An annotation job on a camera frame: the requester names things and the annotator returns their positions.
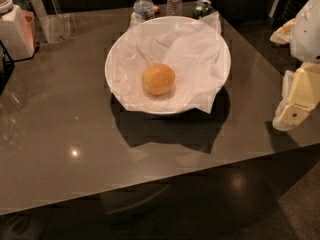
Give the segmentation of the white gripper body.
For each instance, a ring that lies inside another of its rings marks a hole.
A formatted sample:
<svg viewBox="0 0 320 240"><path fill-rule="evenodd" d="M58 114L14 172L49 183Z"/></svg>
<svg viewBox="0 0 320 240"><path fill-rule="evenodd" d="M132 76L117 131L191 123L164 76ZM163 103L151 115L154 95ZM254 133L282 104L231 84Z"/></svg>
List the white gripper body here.
<svg viewBox="0 0 320 240"><path fill-rule="evenodd" d="M290 52L302 62L320 62L320 0L308 0L296 15Z"/></svg>

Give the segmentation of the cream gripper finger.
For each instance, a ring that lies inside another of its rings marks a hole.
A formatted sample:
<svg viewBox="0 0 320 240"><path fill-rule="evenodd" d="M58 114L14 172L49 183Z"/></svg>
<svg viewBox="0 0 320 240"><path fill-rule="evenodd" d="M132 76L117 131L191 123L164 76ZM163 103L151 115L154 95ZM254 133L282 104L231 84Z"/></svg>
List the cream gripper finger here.
<svg viewBox="0 0 320 240"><path fill-rule="evenodd" d="M289 131L299 126L320 103L320 64L303 63L295 72L285 72L282 101L279 103L273 127Z"/></svg>
<svg viewBox="0 0 320 240"><path fill-rule="evenodd" d="M287 21L284 25L278 28L270 37L270 41L276 44L288 44L291 42L291 32L294 26L295 19Z"/></svg>

